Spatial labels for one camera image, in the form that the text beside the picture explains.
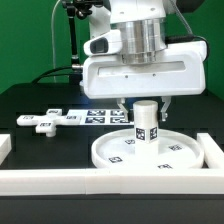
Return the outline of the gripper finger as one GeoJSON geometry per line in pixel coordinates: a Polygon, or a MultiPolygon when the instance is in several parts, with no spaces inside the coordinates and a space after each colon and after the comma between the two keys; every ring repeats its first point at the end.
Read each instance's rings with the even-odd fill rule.
{"type": "Polygon", "coordinates": [[[163,105],[160,109],[160,115],[161,115],[161,121],[162,122],[165,122],[168,118],[167,111],[168,111],[168,108],[171,104],[171,99],[172,99],[171,96],[162,96],[161,97],[161,100],[162,100],[162,103],[163,103],[163,105]]]}
{"type": "Polygon", "coordinates": [[[117,105],[120,108],[120,110],[124,113],[124,119],[126,121],[129,121],[129,108],[126,105],[126,99],[125,98],[118,98],[117,99],[117,105]]]}

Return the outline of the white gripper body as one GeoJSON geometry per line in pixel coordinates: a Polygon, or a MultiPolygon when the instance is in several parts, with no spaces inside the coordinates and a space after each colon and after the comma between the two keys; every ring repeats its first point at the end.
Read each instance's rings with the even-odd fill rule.
{"type": "Polygon", "coordinates": [[[200,94],[205,89],[203,41],[168,45],[146,64],[123,62],[121,32],[112,30],[84,44],[84,92],[91,99],[200,94]]]}

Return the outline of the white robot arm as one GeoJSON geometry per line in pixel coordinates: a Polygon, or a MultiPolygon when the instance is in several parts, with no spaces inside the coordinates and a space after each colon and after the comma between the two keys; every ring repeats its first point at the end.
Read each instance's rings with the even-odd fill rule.
{"type": "Polygon", "coordinates": [[[179,15],[182,0],[109,0],[110,8],[92,17],[94,38],[84,44],[85,94],[91,99],[160,97],[161,119],[175,95],[205,89],[205,40],[188,34],[165,36],[168,14],[179,15]]]}

